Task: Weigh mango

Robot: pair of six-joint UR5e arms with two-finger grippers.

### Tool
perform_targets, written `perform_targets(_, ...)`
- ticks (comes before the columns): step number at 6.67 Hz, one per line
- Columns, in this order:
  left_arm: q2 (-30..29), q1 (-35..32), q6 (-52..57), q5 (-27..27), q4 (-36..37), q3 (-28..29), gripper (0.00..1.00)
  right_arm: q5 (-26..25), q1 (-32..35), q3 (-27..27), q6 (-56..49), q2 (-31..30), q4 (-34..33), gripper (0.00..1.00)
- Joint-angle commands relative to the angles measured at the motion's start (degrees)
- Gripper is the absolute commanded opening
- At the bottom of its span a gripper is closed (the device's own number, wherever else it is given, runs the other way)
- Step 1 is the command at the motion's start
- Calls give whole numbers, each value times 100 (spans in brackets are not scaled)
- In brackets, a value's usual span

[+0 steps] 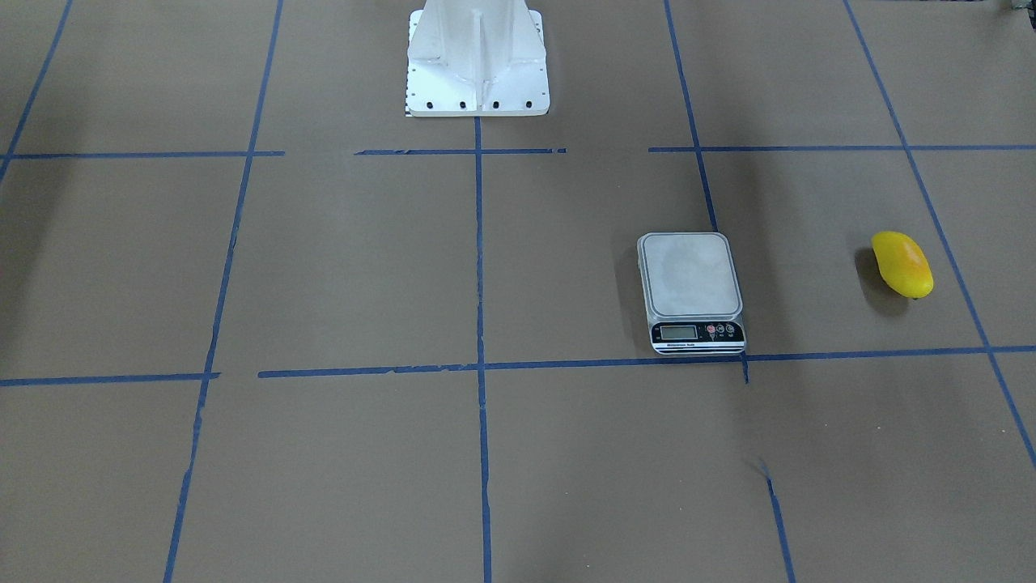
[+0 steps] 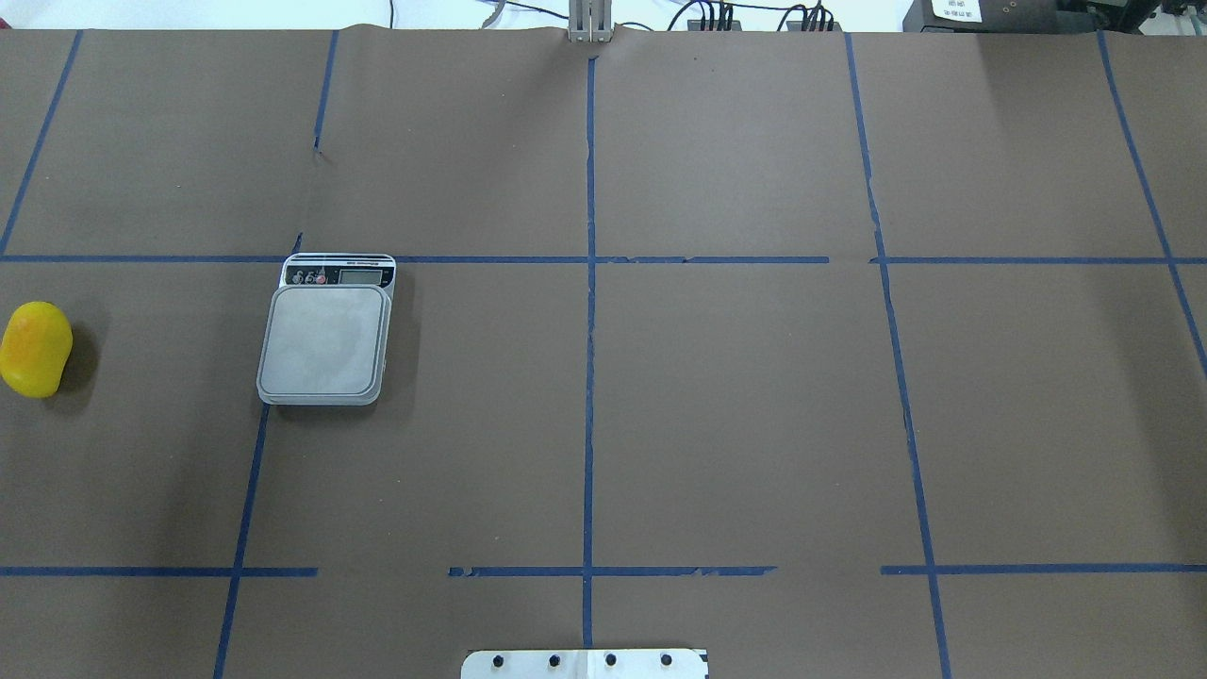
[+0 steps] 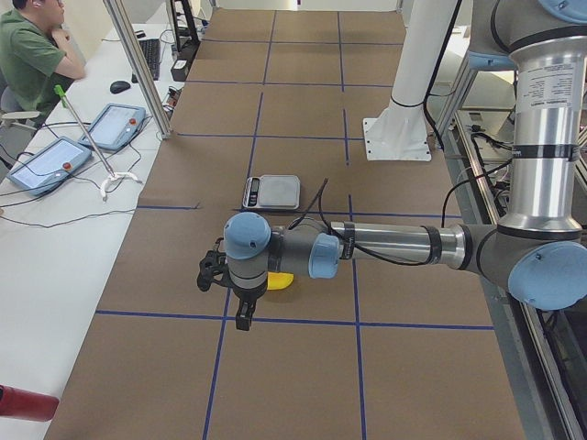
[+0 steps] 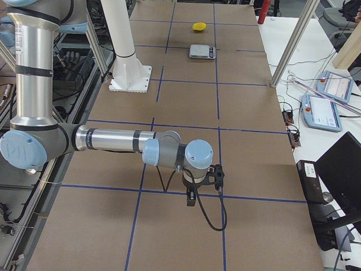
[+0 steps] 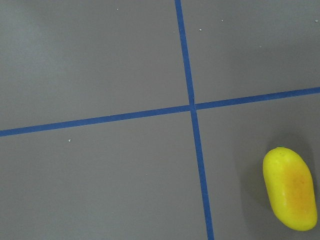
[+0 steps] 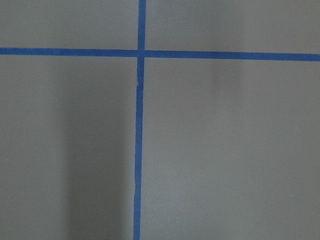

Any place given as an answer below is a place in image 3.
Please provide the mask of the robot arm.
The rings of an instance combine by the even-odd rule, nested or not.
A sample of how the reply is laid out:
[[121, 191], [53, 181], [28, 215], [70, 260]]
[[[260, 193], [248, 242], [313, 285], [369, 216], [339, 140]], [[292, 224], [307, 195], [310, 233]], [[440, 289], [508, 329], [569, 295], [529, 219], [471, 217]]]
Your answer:
[[586, 294], [586, 250], [571, 214], [586, 65], [583, 1], [477, 1], [470, 59], [479, 70], [518, 72], [510, 203], [494, 226], [368, 225], [299, 219], [272, 227], [232, 216], [216, 243], [213, 280], [238, 297], [236, 326], [249, 330], [272, 272], [330, 279], [344, 259], [416, 267], [444, 264], [483, 276], [544, 311]]

